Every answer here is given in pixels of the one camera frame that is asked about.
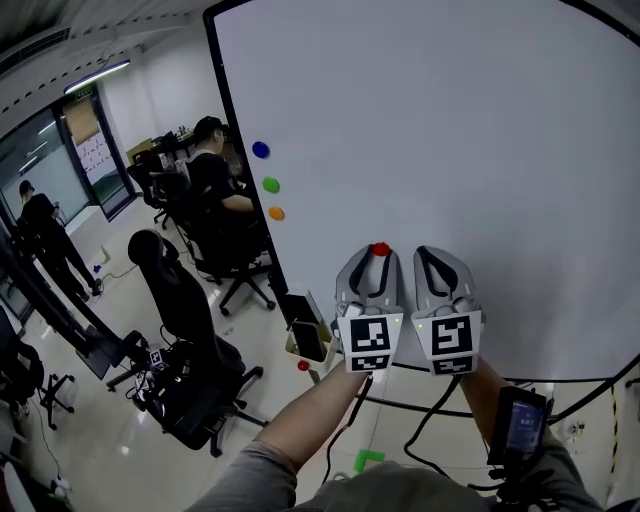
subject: black cap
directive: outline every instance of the black cap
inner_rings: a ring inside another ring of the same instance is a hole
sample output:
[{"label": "black cap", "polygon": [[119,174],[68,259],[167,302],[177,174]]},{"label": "black cap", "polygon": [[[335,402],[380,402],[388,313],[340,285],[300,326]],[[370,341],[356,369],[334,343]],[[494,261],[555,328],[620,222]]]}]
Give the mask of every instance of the black cap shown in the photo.
[{"label": "black cap", "polygon": [[29,192],[29,190],[33,190],[33,187],[31,186],[29,180],[24,180],[22,183],[20,183],[20,188],[18,190],[20,191],[20,195],[23,196],[27,192]]},{"label": "black cap", "polygon": [[217,117],[203,117],[193,129],[193,142],[199,144],[203,140],[210,139],[216,130],[220,130],[222,133],[226,131],[222,121]]}]

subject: gray sleeve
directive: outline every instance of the gray sleeve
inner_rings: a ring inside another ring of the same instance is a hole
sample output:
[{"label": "gray sleeve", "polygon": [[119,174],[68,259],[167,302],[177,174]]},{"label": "gray sleeve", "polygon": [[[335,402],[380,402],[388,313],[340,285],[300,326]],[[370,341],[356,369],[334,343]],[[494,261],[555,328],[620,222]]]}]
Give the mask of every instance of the gray sleeve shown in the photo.
[{"label": "gray sleeve", "polygon": [[275,448],[254,441],[187,512],[272,512],[296,501],[296,475]]},{"label": "gray sleeve", "polygon": [[585,490],[569,453],[548,429],[542,449],[540,459],[524,475],[522,488],[536,499],[554,501],[561,511],[602,512]]}]

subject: red magnet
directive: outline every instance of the red magnet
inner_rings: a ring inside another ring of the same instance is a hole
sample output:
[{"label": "red magnet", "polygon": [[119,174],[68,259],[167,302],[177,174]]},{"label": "red magnet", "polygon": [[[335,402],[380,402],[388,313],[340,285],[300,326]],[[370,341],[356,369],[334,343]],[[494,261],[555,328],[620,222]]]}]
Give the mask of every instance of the red magnet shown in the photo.
[{"label": "red magnet", "polygon": [[391,247],[389,247],[384,242],[373,244],[373,254],[375,254],[376,256],[387,256],[390,252]]}]

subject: white tile floor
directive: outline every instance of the white tile floor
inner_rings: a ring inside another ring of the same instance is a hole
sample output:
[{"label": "white tile floor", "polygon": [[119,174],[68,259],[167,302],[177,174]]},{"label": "white tile floor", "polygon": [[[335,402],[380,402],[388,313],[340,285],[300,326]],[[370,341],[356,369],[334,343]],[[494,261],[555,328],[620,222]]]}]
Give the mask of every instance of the white tile floor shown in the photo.
[{"label": "white tile floor", "polygon": [[[131,267],[126,252],[129,238],[139,229],[153,228],[153,215],[154,211],[138,200],[115,219],[117,229],[114,232],[118,234],[106,244],[111,261],[104,265],[102,275],[107,272],[121,274]],[[178,250],[184,250],[171,223],[162,233]],[[181,261],[185,268],[195,272],[186,255],[181,255]],[[282,316],[277,310],[267,311],[249,290],[245,290],[229,305],[232,316],[224,318],[215,301],[228,284],[217,287],[202,279],[200,282],[211,298],[217,333],[240,350],[248,367],[259,364],[265,368],[264,378],[246,393],[247,412],[272,418],[311,386],[308,376],[299,372],[284,352]],[[266,283],[263,288],[272,295]],[[161,320],[138,269],[121,279],[107,278],[104,295],[92,299],[91,307],[118,335],[124,336],[137,329],[150,343],[162,343]],[[71,346],[48,328],[38,313],[26,327],[24,340],[36,347],[47,372],[70,373],[76,377],[76,382],[65,386],[62,394],[75,407],[75,414],[57,411],[58,431],[46,428],[44,432],[63,475],[73,485],[71,501],[76,510],[182,510],[216,482],[225,467],[258,432],[256,426],[236,421],[227,432],[224,455],[219,459],[213,459],[206,448],[198,452],[189,450],[173,437],[163,435],[155,421],[125,399],[125,391],[130,385],[121,385],[115,394],[107,393],[104,382],[96,379]],[[118,370],[110,370],[107,379],[118,373]],[[447,384],[446,378],[394,367],[376,375],[371,393],[388,400],[430,406]],[[575,402],[595,385],[556,385],[555,410]],[[614,479],[610,477],[613,422],[609,393],[556,428],[563,436],[570,423],[585,422],[584,434],[568,447],[587,489],[603,504],[607,497],[611,505],[640,494],[640,466],[636,462],[640,460],[638,393],[640,386],[630,390],[616,386],[620,446]],[[460,390],[456,390],[445,408],[468,411]],[[333,471],[353,474],[356,455],[361,449],[383,452],[387,460],[401,464],[418,465],[404,454],[403,445],[420,418],[421,414],[416,412],[365,403],[354,426],[334,447]],[[55,475],[56,469],[44,446],[35,411],[26,420],[25,429],[29,437],[26,463],[34,475],[47,481]],[[434,417],[413,450],[446,468],[460,483],[492,483],[487,475],[483,443],[470,419]],[[298,502],[314,494],[325,471],[325,452],[321,451],[300,472]]]}]

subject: whiteboard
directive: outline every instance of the whiteboard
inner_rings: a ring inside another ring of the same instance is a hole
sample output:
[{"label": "whiteboard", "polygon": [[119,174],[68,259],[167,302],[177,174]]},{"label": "whiteboard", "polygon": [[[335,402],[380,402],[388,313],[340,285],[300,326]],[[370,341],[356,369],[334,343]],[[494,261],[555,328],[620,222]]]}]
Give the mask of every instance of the whiteboard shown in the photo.
[{"label": "whiteboard", "polygon": [[430,245],[471,268],[502,375],[607,378],[637,355],[638,47],[557,0],[259,0],[213,24],[261,207],[286,213],[266,218],[287,285],[327,321],[342,266],[385,241],[395,361],[423,367],[408,317]]}]

